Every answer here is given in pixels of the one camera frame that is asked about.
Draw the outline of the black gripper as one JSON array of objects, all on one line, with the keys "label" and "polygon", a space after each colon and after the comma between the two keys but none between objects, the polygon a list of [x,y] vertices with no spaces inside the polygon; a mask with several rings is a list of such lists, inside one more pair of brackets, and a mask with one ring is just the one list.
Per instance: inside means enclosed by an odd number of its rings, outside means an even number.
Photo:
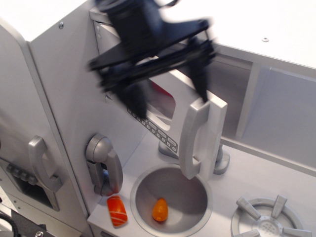
[{"label": "black gripper", "polygon": [[207,19],[167,22],[154,0],[97,0],[95,5],[106,14],[120,39],[118,45],[89,62],[89,69],[98,72],[106,91],[114,92],[137,117],[146,118],[145,95],[133,83],[187,66],[197,94],[204,103],[208,101],[204,67],[215,51],[210,39],[197,39],[208,30]]}]

